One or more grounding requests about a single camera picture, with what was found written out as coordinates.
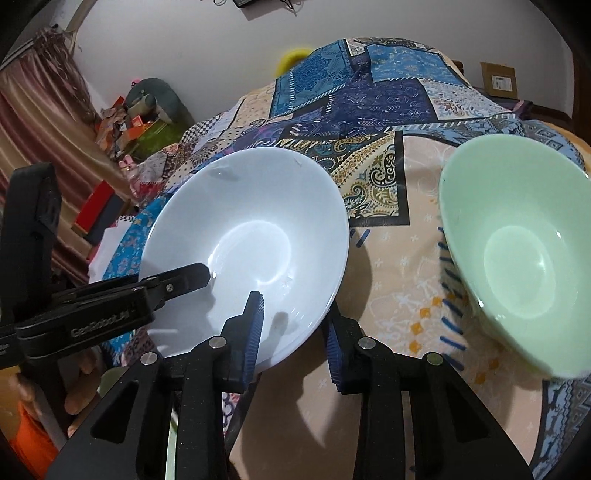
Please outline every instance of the white wall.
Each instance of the white wall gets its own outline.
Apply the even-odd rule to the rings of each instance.
[[[41,11],[35,15],[29,24],[23,29],[21,34],[18,36],[14,44],[12,45],[11,49],[6,54],[6,57],[10,56],[12,52],[14,52],[18,47],[21,47],[29,40],[32,40],[37,32],[41,30],[43,27],[49,27],[53,25],[52,19],[55,15],[56,9],[59,6],[59,2],[62,0],[52,0],[46,6],[44,6]]]
[[[80,0],[65,0],[70,8]],[[98,0],[75,58],[108,102],[136,77],[166,80],[196,121],[273,81],[288,49],[338,38],[405,37],[464,63],[482,86],[480,61],[515,67],[520,97],[570,112],[569,49],[529,0],[278,0],[240,10],[227,0]]]

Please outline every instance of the bowl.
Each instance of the bowl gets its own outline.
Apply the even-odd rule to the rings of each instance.
[[[253,148],[201,169],[168,201],[148,236],[140,278],[202,262],[201,290],[157,310],[149,334],[164,356],[219,335],[260,291],[265,320],[256,372],[295,351],[318,327],[345,271],[349,223],[339,189],[316,162]]]
[[[460,146],[441,219],[484,329],[548,375],[591,371],[591,183],[565,156],[513,135]]]

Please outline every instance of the black clamp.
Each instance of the black clamp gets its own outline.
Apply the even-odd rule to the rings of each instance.
[[[533,478],[503,428],[441,355],[394,353],[342,317],[336,304],[323,332],[337,389],[363,394],[355,480],[405,478],[402,391],[410,396],[417,480]]]
[[[226,479],[221,393],[244,393],[254,377],[263,298],[191,352],[145,353],[93,409],[52,464],[47,480],[164,480],[168,430],[180,392],[176,479]]]

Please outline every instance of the white paper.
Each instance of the white paper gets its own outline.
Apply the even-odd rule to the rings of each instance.
[[[504,92],[513,91],[513,82],[508,77],[492,76],[492,87],[495,90],[503,90]]]

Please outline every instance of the metal screw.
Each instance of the metal screw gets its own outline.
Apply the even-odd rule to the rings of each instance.
[[[139,359],[144,365],[152,365],[156,360],[158,360],[158,355],[154,352],[145,353],[142,355],[142,358]]]
[[[211,348],[221,348],[226,345],[226,339],[224,337],[213,337],[209,339],[209,346]]]
[[[427,362],[432,365],[438,366],[443,363],[443,357],[439,353],[431,352],[427,354]]]
[[[363,350],[371,350],[375,347],[375,340],[371,337],[360,338],[357,343]]]

